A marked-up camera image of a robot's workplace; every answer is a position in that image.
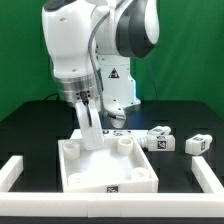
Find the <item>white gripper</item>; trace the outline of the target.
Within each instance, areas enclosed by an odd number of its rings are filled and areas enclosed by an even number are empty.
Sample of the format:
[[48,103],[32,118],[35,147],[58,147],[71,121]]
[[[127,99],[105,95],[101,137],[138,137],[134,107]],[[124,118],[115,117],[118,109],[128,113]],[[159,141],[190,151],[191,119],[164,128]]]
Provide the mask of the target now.
[[[112,126],[122,128],[126,121],[126,115],[118,100],[114,97],[104,95],[103,103],[103,114],[110,119]],[[75,104],[81,136],[86,150],[99,149],[104,145],[98,108],[99,103],[92,99],[88,101],[87,105],[82,101]]]

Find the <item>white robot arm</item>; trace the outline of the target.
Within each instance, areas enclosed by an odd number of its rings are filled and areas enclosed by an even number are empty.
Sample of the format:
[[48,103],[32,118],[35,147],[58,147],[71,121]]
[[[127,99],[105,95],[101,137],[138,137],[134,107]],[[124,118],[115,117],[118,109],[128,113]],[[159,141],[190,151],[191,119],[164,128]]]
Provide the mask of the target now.
[[85,147],[101,148],[99,114],[114,126],[126,116],[106,106],[97,57],[146,56],[159,39],[157,0],[47,0],[42,25],[59,95],[76,109]]

